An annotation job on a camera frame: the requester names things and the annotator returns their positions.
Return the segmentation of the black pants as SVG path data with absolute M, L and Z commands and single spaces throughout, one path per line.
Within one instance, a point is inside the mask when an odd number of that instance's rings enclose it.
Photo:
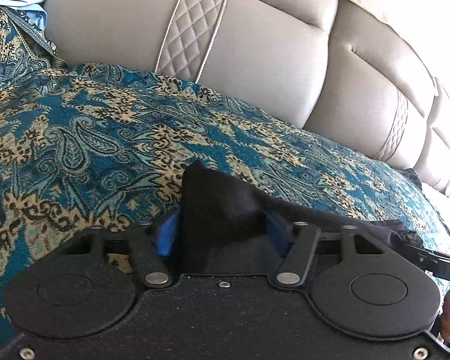
M 292 225 L 307 222 L 326 233 L 353 225 L 393 250 L 424 245 L 399 219 L 362 221 L 286 202 L 199 161 L 184 171 L 178 212 L 175 242 L 170 255 L 163 257 L 178 274 L 273 272 L 285 257 L 278 255 L 267 234 L 266 212 L 276 212 Z

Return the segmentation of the beige leather sofa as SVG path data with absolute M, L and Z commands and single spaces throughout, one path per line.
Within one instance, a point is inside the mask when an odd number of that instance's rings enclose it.
M 113 63 L 241 98 L 450 194 L 450 95 L 359 0 L 46 0 L 71 65 Z

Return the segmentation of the teal paisley sofa throw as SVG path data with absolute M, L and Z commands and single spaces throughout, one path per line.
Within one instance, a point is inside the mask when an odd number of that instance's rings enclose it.
M 178 204 L 194 161 L 314 209 L 399 219 L 450 254 L 450 230 L 412 171 L 197 84 L 103 63 L 67 68 L 0 7 L 0 347 L 3 287 L 77 231 L 122 231 Z

